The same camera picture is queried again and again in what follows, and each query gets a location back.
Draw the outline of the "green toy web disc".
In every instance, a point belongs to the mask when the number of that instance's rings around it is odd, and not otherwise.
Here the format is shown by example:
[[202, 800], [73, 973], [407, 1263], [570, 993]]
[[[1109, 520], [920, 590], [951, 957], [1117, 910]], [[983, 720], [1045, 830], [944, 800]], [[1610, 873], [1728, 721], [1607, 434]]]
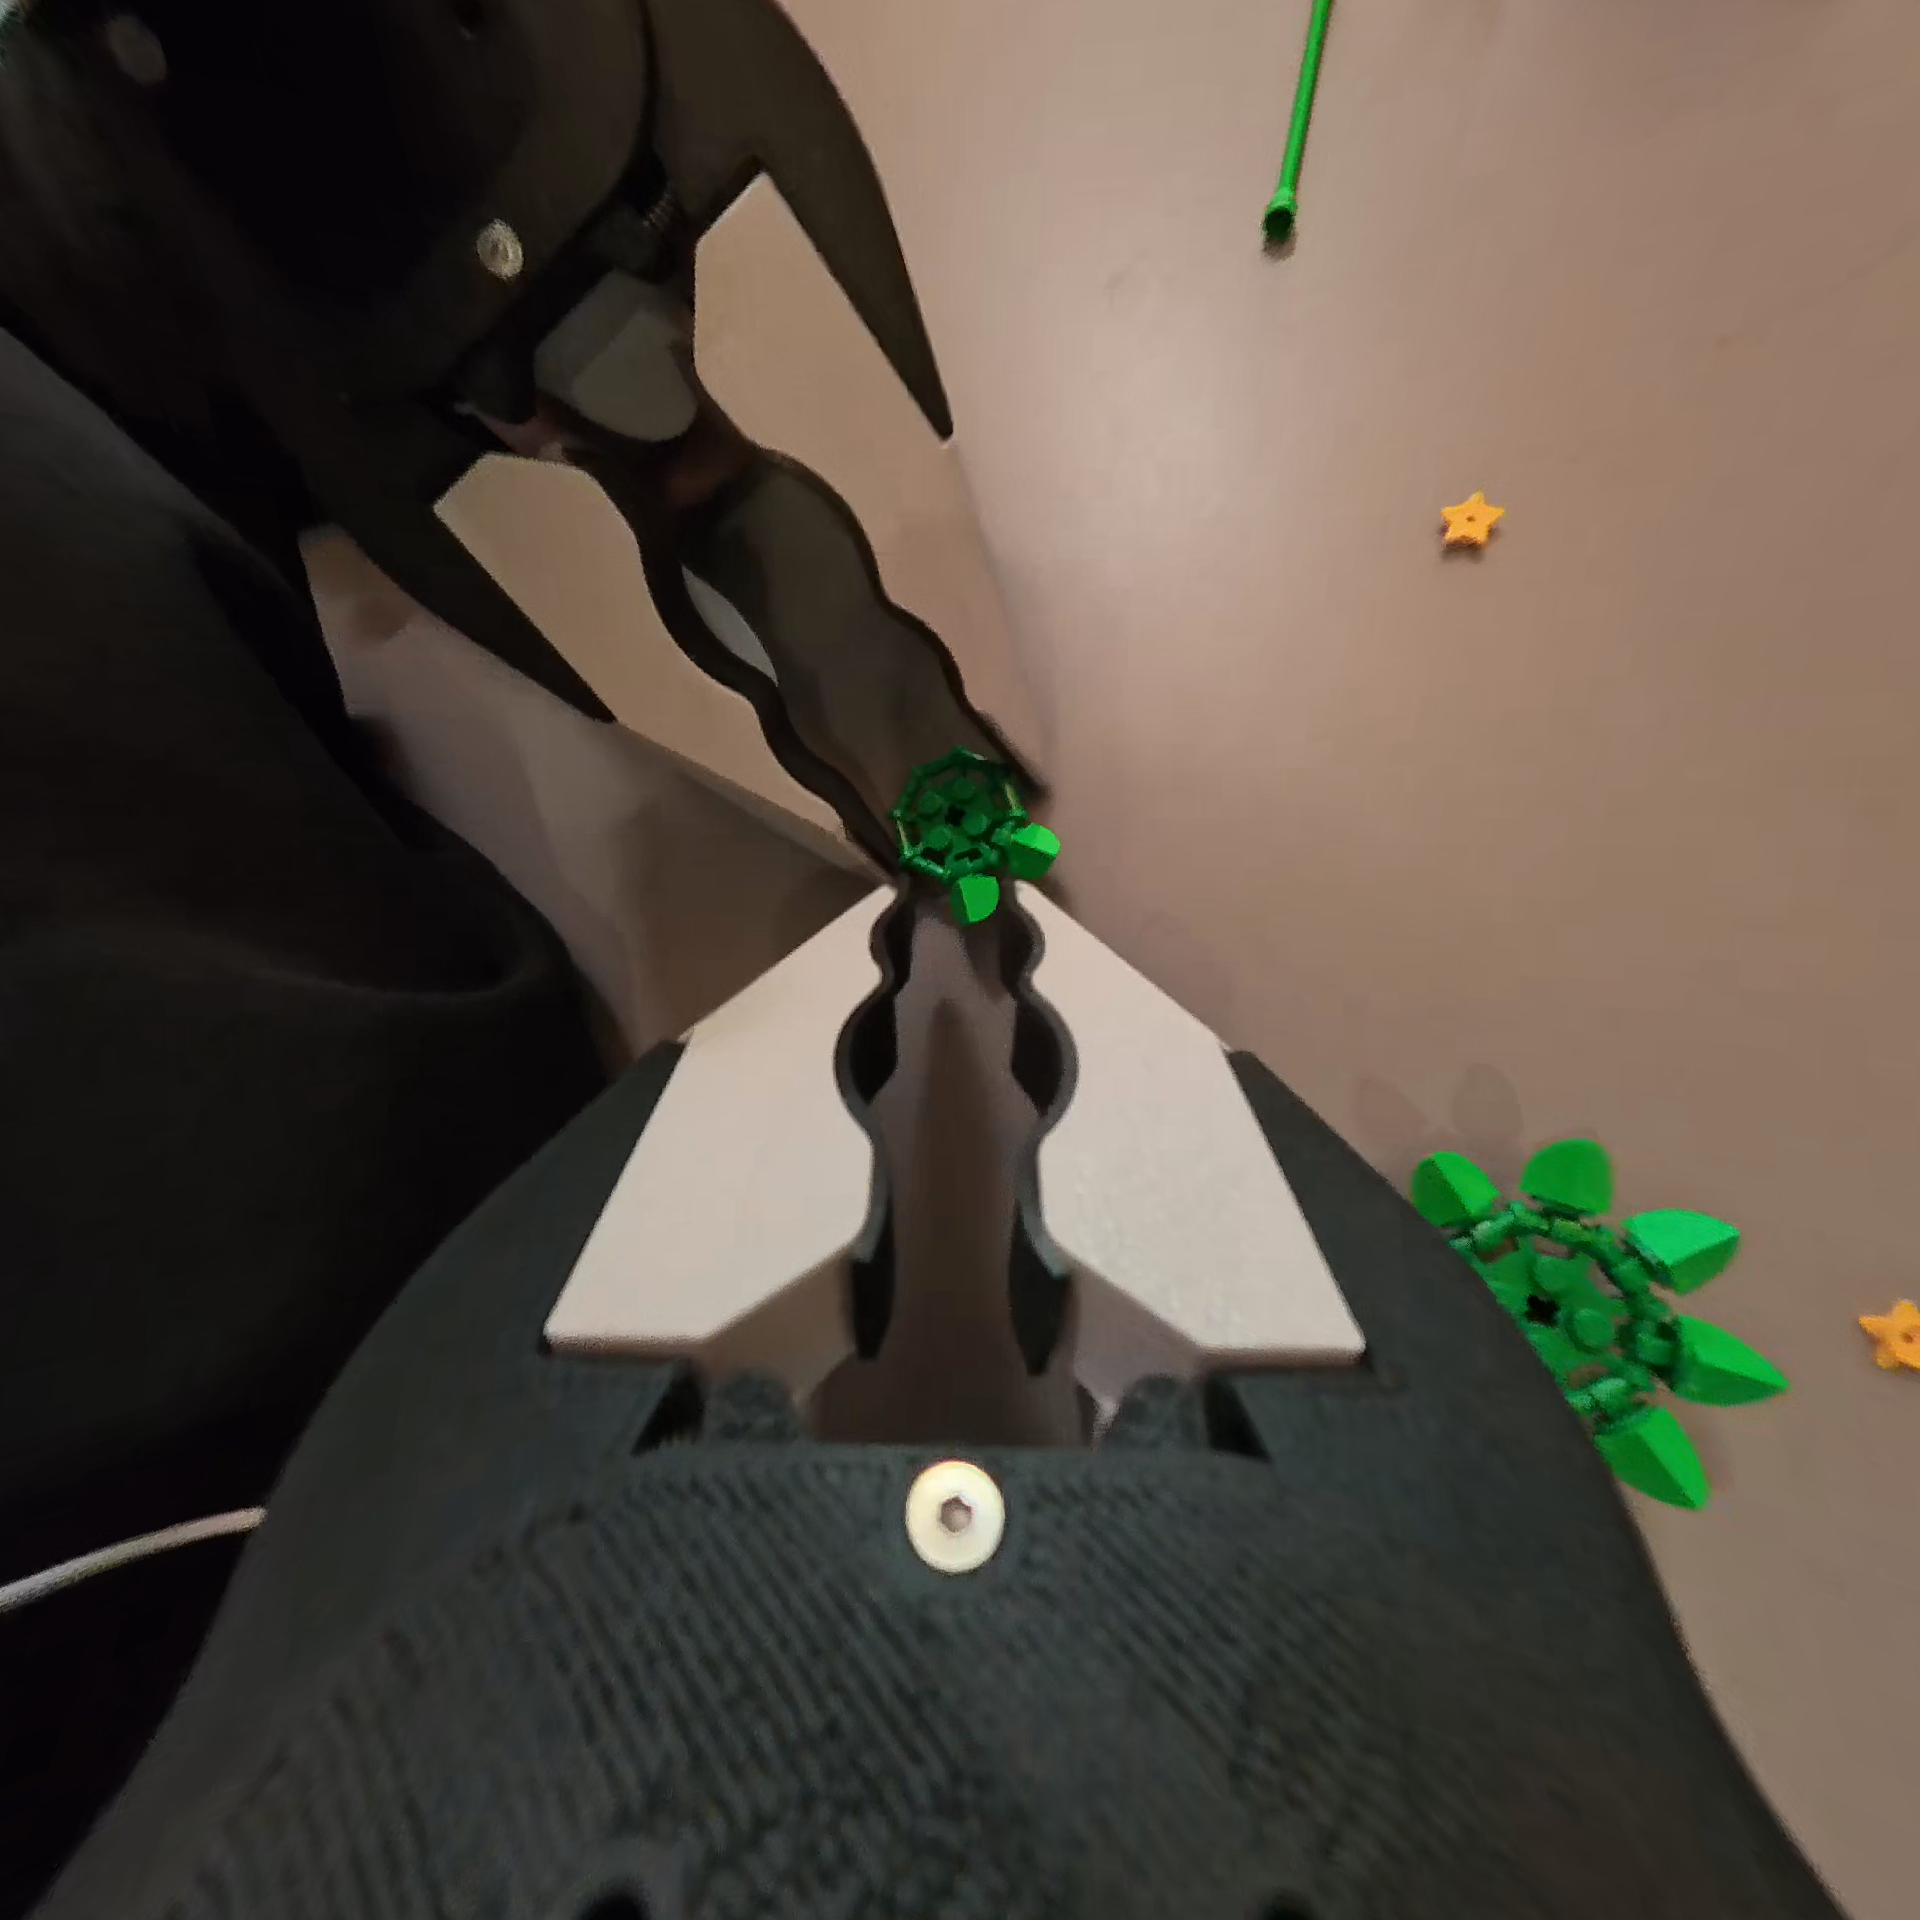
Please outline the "green toy web disc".
[[1033, 824], [1013, 769], [968, 748], [918, 762], [887, 821], [900, 868], [945, 887], [999, 874]]

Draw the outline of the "green toy stalk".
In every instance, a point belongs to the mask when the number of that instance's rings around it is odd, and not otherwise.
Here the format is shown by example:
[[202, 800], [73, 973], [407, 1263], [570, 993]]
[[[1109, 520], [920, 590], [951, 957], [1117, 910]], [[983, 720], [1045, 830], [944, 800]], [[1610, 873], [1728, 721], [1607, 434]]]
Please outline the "green toy stalk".
[[1261, 246], [1266, 250], [1285, 249], [1297, 225], [1305, 150], [1311, 129], [1311, 110], [1322, 70], [1332, 12], [1335, 1], [1329, 0], [1309, 1], [1303, 30], [1297, 76], [1287, 111], [1287, 133], [1280, 152], [1277, 181], [1272, 182], [1266, 206], [1261, 210]]

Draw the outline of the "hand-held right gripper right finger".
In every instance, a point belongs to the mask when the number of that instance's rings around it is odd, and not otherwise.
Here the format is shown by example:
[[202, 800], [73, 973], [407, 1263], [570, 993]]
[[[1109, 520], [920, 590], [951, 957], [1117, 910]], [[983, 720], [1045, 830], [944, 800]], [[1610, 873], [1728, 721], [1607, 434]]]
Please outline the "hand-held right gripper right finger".
[[1142, 1381], [1346, 1369], [1364, 1334], [1221, 1036], [1034, 885], [1008, 903], [1008, 1296], [1087, 1433]]

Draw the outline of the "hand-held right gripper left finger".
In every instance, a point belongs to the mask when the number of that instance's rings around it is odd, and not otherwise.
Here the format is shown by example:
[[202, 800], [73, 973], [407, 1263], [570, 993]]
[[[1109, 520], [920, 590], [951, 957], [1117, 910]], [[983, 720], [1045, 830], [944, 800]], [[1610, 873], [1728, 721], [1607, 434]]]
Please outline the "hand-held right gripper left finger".
[[804, 1405], [845, 1365], [881, 1221], [842, 1036], [881, 992], [876, 888], [688, 1029], [543, 1319], [556, 1356], [767, 1376]]

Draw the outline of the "large green leaf wheel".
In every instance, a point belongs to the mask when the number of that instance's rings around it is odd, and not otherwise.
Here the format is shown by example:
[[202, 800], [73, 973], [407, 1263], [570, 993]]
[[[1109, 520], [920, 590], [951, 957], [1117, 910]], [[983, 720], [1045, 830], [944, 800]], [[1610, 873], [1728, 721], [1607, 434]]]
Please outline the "large green leaf wheel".
[[1662, 1207], [1615, 1216], [1615, 1166], [1593, 1138], [1538, 1148], [1514, 1192], [1456, 1149], [1416, 1160], [1409, 1205], [1479, 1276], [1566, 1405], [1633, 1492], [1696, 1513], [1711, 1479], [1677, 1401], [1774, 1401], [1786, 1376], [1738, 1334], [1677, 1302], [1742, 1254], [1738, 1228]]

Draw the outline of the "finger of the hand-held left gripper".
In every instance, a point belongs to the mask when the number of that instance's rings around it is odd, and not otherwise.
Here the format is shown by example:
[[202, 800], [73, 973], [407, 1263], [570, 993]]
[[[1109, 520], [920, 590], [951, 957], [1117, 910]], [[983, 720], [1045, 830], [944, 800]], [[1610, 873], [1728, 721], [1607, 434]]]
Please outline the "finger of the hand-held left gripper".
[[670, 638], [633, 530], [586, 473], [486, 453], [436, 516], [649, 751], [834, 866], [878, 870], [832, 805], [782, 767], [751, 701]]
[[926, 621], [967, 695], [1042, 780], [1045, 727], [980, 533], [968, 478], [830, 277], [770, 178], [700, 240], [692, 358], [753, 442], [828, 482], [892, 599]]

